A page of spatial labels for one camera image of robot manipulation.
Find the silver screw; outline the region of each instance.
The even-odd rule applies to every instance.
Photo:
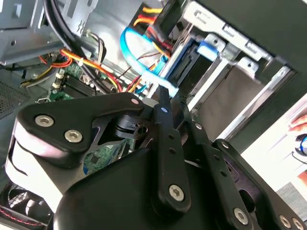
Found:
[[[71,143],[79,143],[82,141],[82,134],[77,130],[68,130],[64,134],[65,139]]]
[[[195,126],[196,126],[196,128],[198,128],[198,129],[202,129],[201,125],[198,124],[198,123],[195,123]]]
[[[131,99],[131,101],[132,101],[132,103],[134,103],[134,104],[139,104],[139,101],[136,100],[136,99]]]
[[[236,207],[234,209],[234,214],[235,214],[237,220],[239,220],[241,224],[248,225],[248,217],[246,216],[246,214],[241,209]]]
[[[283,215],[279,215],[279,219],[280,221],[283,223],[283,225],[286,227],[286,228],[291,228],[291,224],[290,222],[286,219],[286,217],[284,217]]]
[[[162,110],[163,112],[165,112],[165,113],[168,112],[167,109],[165,109],[164,107],[162,107],[161,110]]]
[[[54,120],[47,115],[40,115],[35,118],[35,123],[41,127],[50,127],[54,124]]]
[[[169,194],[176,200],[176,201],[183,201],[184,193],[182,189],[178,185],[171,185],[169,187]]]
[[[295,226],[299,229],[299,230],[304,230],[303,225],[295,218],[292,218],[293,223],[295,224]]]
[[[223,145],[226,149],[229,148],[229,146],[227,145],[227,143],[224,142],[224,141],[222,141],[222,145]]]

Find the cable tie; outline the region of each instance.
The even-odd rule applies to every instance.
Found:
[[[84,58],[81,58],[80,61],[78,62],[78,66],[80,67],[83,66],[83,61],[84,61]]]

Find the white surface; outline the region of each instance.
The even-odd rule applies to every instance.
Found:
[[[295,137],[288,134],[288,125],[306,114],[306,108],[307,94],[242,154],[242,157],[274,191],[278,191],[307,170],[307,165],[291,156]],[[295,156],[302,161],[307,161],[306,157],[297,153]]]

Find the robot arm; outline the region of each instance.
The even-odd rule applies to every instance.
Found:
[[[229,143],[209,141],[181,98],[170,103],[163,87],[155,98],[153,107],[131,93],[26,107],[8,176],[46,200],[58,230],[306,229]],[[136,150],[85,177],[85,155],[123,138]]]

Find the cooling fan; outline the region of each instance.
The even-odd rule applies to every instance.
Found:
[[[16,184],[10,182],[3,189],[0,195],[1,205],[9,210],[12,210],[12,215],[5,213],[5,210],[1,210],[6,217],[11,218],[14,216],[14,212],[17,212],[20,217],[24,216],[25,221],[20,221],[18,218],[11,218],[21,223],[28,223],[28,220],[36,220],[40,223],[48,224],[52,211],[40,196],[27,191]]]

